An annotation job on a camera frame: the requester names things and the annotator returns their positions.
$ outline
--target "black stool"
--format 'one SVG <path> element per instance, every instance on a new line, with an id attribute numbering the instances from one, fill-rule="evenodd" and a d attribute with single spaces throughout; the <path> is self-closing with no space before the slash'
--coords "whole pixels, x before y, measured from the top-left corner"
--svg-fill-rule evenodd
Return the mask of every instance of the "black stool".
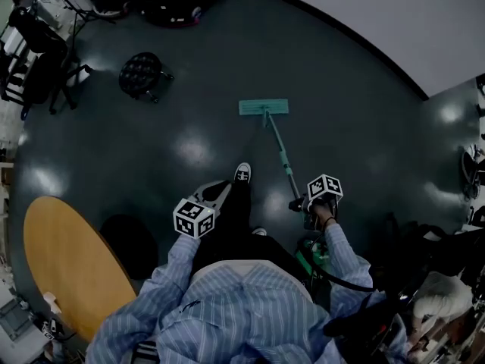
<path id="1" fill-rule="evenodd" d="M 129 215 L 111 216 L 99 233 L 132 279 L 146 279 L 158 267 L 158 247 L 143 223 Z"/>
<path id="2" fill-rule="evenodd" d="M 158 57 L 151 52 L 142 52 L 132 57 L 120 72 L 120 88 L 132 98 L 138 99 L 140 94 L 148 94 L 152 102 L 158 102 L 150 90 L 157 84 L 161 75 L 166 80 L 174 76 L 163 72 L 163 66 Z"/>

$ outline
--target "cloth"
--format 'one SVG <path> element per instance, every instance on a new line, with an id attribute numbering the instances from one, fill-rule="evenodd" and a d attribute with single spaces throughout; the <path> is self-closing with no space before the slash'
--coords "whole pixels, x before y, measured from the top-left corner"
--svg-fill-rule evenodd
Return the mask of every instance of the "cloth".
<path id="1" fill-rule="evenodd" d="M 472 298 L 471 288 L 459 277 L 430 272 L 416 293 L 413 306 L 415 318 L 423 319 L 426 315 L 430 317 L 423 322 L 421 334 L 426 334 L 437 319 L 448 323 L 465 314 L 473 305 Z"/>
<path id="2" fill-rule="evenodd" d="M 339 278 L 372 286 L 338 224 L 325 232 L 330 262 Z M 119 363 L 140 341 L 155 334 L 161 362 L 342 362 L 334 340 L 323 335 L 331 319 L 358 311 L 368 295 L 335 285 L 330 314 L 308 301 L 275 270 L 255 266 L 244 278 L 216 268 L 189 286 L 200 240 L 181 235 L 168 264 L 155 269 L 139 296 L 110 315 L 87 351 L 88 363 Z M 374 292 L 371 306 L 385 298 Z M 405 329 L 387 351 L 390 362 L 405 361 Z"/>
<path id="3" fill-rule="evenodd" d="M 197 282 L 199 279 L 204 277 L 210 271 L 213 271 L 216 268 L 219 268 L 223 265 L 228 266 L 231 270 L 236 272 L 241 278 L 244 278 L 257 265 L 265 265 L 266 267 L 277 271 L 280 275 L 283 275 L 289 280 L 291 280 L 295 284 L 295 286 L 300 290 L 300 293 L 302 293 L 302 295 L 307 300 L 309 300 L 310 302 L 313 302 L 313 299 L 311 298 L 310 293 L 306 290 L 305 286 L 303 286 L 303 284 L 300 281 L 298 281 L 298 279 L 288 274 L 288 272 L 278 267 L 274 263 L 270 262 L 269 260 L 221 260 L 220 262 L 208 265 L 207 267 L 204 267 L 203 269 L 198 270 L 192 276 L 192 279 L 190 280 L 190 285 Z"/>

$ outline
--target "white sneaker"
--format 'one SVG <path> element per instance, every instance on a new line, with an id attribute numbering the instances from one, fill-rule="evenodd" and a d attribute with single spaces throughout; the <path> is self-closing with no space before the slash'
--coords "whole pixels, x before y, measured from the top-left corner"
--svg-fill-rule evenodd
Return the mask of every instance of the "white sneaker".
<path id="1" fill-rule="evenodd" d="M 257 234 L 258 236 L 267 236 L 268 233 L 266 231 L 266 229 L 264 229 L 263 227 L 257 227 L 256 229 L 254 229 L 253 232 L 251 232 L 252 234 Z"/>
<path id="2" fill-rule="evenodd" d="M 247 184 L 251 180 L 251 166 L 249 163 L 243 162 L 237 166 L 236 173 L 234 174 L 234 182 L 246 182 Z"/>

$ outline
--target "mop head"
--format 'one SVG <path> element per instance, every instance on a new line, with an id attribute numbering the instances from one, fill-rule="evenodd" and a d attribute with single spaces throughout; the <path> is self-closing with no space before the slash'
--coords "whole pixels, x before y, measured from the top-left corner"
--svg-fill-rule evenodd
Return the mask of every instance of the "mop head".
<path id="1" fill-rule="evenodd" d="M 264 115 L 266 111 L 271 115 L 285 115 L 289 113 L 288 100 L 275 99 L 239 101 L 239 116 Z"/>

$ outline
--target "hand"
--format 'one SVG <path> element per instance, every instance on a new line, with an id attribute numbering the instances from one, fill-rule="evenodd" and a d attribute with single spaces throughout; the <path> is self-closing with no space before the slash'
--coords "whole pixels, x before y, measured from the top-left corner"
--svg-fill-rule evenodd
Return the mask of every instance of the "hand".
<path id="1" fill-rule="evenodd" d="M 420 334 L 421 333 L 419 333 L 419 331 L 413 331 L 411 333 L 411 335 L 408 337 L 408 341 L 411 344 L 411 346 L 413 347 L 413 349 L 411 349 L 411 350 L 414 350 L 414 347 L 419 342 L 420 337 L 421 337 Z"/>
<path id="2" fill-rule="evenodd" d="M 416 345 L 411 347 L 411 349 L 409 350 L 409 353 L 427 352 L 427 350 L 424 349 L 424 347 L 426 346 L 426 343 L 427 342 L 425 340 L 419 340 Z"/>
<path id="3" fill-rule="evenodd" d="M 325 223 L 327 223 L 328 226 L 336 222 L 335 219 L 333 219 L 332 212 L 330 211 L 330 209 L 328 209 L 328 206 L 313 205 L 312 209 L 313 213 L 318 216 L 318 219 L 320 220 L 322 226 L 325 225 Z"/>

